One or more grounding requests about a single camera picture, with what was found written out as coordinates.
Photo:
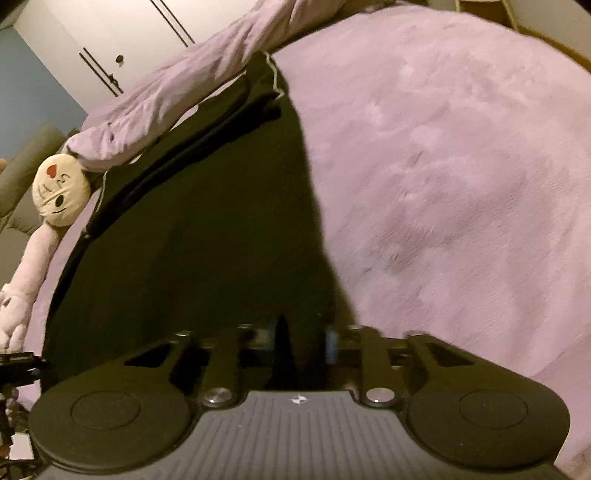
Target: white crosshair logo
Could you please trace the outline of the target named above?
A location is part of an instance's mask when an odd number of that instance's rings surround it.
[[[296,395],[295,397],[293,397],[291,399],[291,401],[293,403],[295,403],[296,405],[303,405],[304,403],[306,403],[308,401],[308,399],[305,398],[305,396],[303,396],[303,395]]]

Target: pink plush toy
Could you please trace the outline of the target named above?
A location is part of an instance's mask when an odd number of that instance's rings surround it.
[[[33,303],[51,259],[89,198],[90,183],[74,157],[53,155],[37,170],[33,202],[44,222],[31,235],[11,282],[0,290],[0,353],[22,350]]]

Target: pink bedspread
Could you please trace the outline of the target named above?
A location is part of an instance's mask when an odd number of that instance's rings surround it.
[[[591,76],[538,40],[421,7],[356,15],[274,57],[356,321],[538,378],[572,414],[558,464],[591,445]],[[72,146],[91,167],[114,158],[83,138]],[[37,350],[84,221],[35,306]]]

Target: white wardrobe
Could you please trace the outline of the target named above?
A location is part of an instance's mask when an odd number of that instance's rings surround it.
[[[14,27],[87,112],[256,0],[29,0]]]

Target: smiley face plush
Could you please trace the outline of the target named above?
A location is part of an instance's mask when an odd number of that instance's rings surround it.
[[[33,203],[49,225],[73,224],[90,198],[90,183],[77,160],[59,154],[46,159],[33,181]]]

